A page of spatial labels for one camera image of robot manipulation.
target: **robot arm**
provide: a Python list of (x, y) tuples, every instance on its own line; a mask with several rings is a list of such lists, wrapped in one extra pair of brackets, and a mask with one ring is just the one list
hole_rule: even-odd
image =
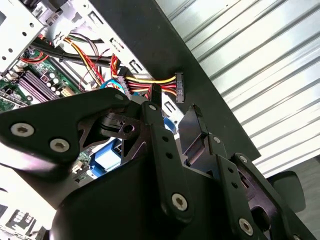
[(157, 85), (150, 96), (140, 105), (105, 88), (0, 114), (1, 151), (15, 156), (1, 163), (43, 181), (66, 177), (80, 151), (123, 139), (121, 166), (62, 202), (50, 239), (315, 239), (246, 156), (226, 158), (196, 105), (179, 124), (182, 163)]

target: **circuit board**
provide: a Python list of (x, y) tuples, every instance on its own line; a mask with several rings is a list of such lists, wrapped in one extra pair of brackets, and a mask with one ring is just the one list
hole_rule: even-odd
[(0, 79), (0, 113), (10, 111), (16, 105), (19, 107), (30, 105), (30, 101), (23, 92), (15, 84), (4, 79)]
[[(35, 51), (35, 53), (31, 55), (31, 57), (34, 58), (38, 55), (39, 53)], [(43, 77), (45, 74), (55, 73), (55, 78), (59, 79), (62, 86), (69, 86), (75, 94), (81, 93), (78, 86), (75, 86), (72, 82), (68, 80), (68, 78), (66, 78), (62, 73), (56, 70), (48, 60), (44, 60), (40, 63), (29, 64), (28, 68), (39, 78)]]

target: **black bracket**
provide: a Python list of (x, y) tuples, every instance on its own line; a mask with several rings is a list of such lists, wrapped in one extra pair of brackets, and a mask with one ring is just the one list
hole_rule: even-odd
[(150, 132), (161, 210), (169, 222), (188, 224), (195, 209), (174, 136), (165, 128), (158, 105), (145, 101), (142, 112)]

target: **wire bundle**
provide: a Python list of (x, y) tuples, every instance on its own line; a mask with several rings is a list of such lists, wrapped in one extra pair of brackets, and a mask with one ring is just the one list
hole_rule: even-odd
[[(76, 32), (71, 32), (68, 37), (69, 37), (69, 39), (74, 39), (76, 41), (79, 39), (82, 39), (84, 42), (88, 43), (91, 46), (93, 53), (95, 55), (100, 56), (97, 45), (90, 38), (88, 38), (80, 33), (76, 33)], [(99, 70), (100, 75), (102, 75), (101, 66), (98, 66), (98, 70)]]
[(162, 91), (177, 96), (176, 88), (176, 76), (173, 76), (165, 80), (152, 80), (152, 79), (137, 79), (135, 77), (127, 76), (127, 86), (132, 93), (140, 93), (148, 91), (151, 84), (159, 84)]
[(69, 43), (75, 51), (79, 54), (82, 62), (84, 63), (86, 69), (88, 70), (91, 77), (94, 79), (96, 84), (98, 86), (101, 86), (101, 84), (105, 81), (100, 72), (98, 71), (96, 65), (91, 61), (91, 59), (69, 38), (65, 38), (64, 41), (66, 43)]
[[(43, 40), (44, 36), (40, 35), (39, 38), (41, 40)], [(44, 60), (46, 60), (49, 57), (48, 55), (45, 55), (45, 56), (44, 55), (45, 54), (42, 51), (40, 51), (39, 56), (36, 56), (34, 58), (20, 57), (20, 60), (27, 63), (27, 64), (39, 64), (39, 63), (42, 63)]]
[[(39, 38), (36, 38), (30, 46), (40, 52), (43, 52), (46, 55), (49, 55), (50, 57), (58, 58), (60, 62), (67, 61), (84, 65), (82, 58), (78, 54), (65, 52), (60, 47), (54, 48), (53, 46), (43, 40), (40, 40)], [(87, 57), (91, 61), (96, 61), (96, 66), (107, 68), (110, 67), (110, 56), (103, 56), (99, 58), (99, 55), (87, 55)]]

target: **green circuit board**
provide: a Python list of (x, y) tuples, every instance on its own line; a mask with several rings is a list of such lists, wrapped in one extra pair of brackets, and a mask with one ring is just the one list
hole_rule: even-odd
[[(34, 55), (31, 55), (31, 57), (34, 58), (38, 55), (39, 53), (36, 51)], [(69, 86), (72, 89), (72, 91), (76, 94), (81, 93), (78, 86), (75, 86), (61, 72), (56, 70), (48, 60), (36, 64), (29, 64), (28, 67), (39, 78), (41, 78), (41, 76), (43, 76), (45, 73), (56, 73), (56, 77), (61, 81), (61, 83), (63, 83), (63, 85)]]
[(25, 106), (30, 105), (30, 101), (16, 84), (0, 79), (0, 92), (2, 92), (2, 94), (0, 94), (0, 113), (10, 111), (16, 105), (12, 102), (14, 99), (6, 94), (6, 90), (11, 90), (12, 94), (10, 94), (10, 96), (22, 101)]

